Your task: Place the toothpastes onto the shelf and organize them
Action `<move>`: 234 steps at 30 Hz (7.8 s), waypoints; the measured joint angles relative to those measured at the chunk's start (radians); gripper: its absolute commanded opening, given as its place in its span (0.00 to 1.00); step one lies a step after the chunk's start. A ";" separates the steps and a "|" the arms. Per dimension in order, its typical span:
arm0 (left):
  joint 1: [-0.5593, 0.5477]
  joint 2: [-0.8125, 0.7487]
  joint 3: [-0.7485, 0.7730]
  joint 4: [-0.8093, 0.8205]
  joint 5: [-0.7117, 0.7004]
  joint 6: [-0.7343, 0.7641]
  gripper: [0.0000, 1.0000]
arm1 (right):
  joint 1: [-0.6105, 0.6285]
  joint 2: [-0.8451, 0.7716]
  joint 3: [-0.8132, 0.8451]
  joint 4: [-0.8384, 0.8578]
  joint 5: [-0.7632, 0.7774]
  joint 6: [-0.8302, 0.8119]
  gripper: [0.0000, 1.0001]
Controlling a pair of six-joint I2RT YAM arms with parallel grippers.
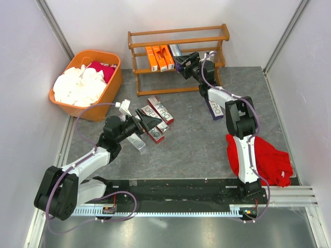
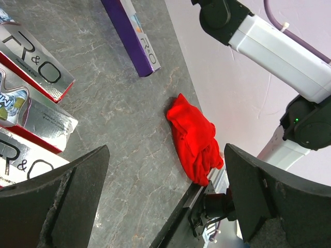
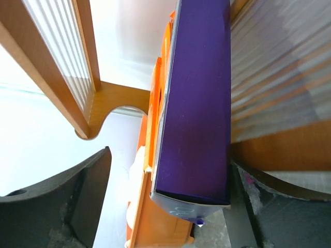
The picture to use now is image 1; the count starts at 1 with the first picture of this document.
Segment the orange Curaprox toothpaste box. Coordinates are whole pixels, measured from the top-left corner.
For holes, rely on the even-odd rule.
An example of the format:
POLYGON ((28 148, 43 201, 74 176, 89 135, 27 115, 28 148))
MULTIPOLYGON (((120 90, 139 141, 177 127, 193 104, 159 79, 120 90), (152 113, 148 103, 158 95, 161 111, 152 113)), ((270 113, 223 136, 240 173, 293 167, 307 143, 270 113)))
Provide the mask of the orange Curaprox toothpaste box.
POLYGON ((158 70, 158 63, 156 61, 156 58, 155 58, 152 47, 147 46, 147 47, 145 47, 145 50, 146 50, 146 55, 147 55, 147 58, 148 58, 148 62, 149 62, 149 66, 151 68, 151 71, 152 72, 157 71, 158 70))

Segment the purple white R.O toothpaste box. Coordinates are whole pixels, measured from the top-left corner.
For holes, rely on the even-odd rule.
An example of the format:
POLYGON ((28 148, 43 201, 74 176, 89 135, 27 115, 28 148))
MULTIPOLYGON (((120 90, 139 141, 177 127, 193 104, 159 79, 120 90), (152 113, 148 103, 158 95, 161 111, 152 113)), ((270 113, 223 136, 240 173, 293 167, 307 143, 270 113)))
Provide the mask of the purple white R.O toothpaste box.
POLYGON ((223 111, 217 103, 215 103, 213 101, 209 101, 207 99, 205 101, 206 101, 207 107, 212 115, 213 120, 219 120, 224 117, 223 111))

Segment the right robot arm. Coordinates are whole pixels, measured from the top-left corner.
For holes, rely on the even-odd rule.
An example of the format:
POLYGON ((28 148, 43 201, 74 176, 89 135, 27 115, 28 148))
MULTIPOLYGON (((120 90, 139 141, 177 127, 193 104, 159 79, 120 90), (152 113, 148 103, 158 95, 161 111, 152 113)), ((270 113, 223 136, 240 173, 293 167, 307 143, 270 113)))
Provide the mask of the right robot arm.
POLYGON ((210 52, 201 59, 198 52, 189 55, 174 56, 176 70, 185 79, 193 77, 199 82, 200 95, 217 103, 224 112, 228 133, 233 136, 239 164, 238 178, 244 184, 261 182, 257 172, 254 151, 255 136, 260 130, 260 123, 249 96, 235 95, 218 86, 215 79, 216 66, 209 57, 210 52))

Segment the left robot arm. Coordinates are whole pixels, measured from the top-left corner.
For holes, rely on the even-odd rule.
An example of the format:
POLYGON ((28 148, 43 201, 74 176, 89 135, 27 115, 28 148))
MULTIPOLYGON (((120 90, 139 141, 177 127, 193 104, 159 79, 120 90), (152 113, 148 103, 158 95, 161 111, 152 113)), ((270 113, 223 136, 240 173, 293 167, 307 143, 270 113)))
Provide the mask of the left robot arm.
POLYGON ((62 221, 68 219, 75 208, 98 199, 109 203, 113 190, 103 179, 88 180, 94 171, 110 164, 120 153, 121 142, 133 134, 141 135, 156 127, 162 120, 136 110, 135 116, 124 120, 110 116, 105 120, 103 132, 95 147, 76 161, 63 167, 50 166, 41 181, 34 206, 62 221))

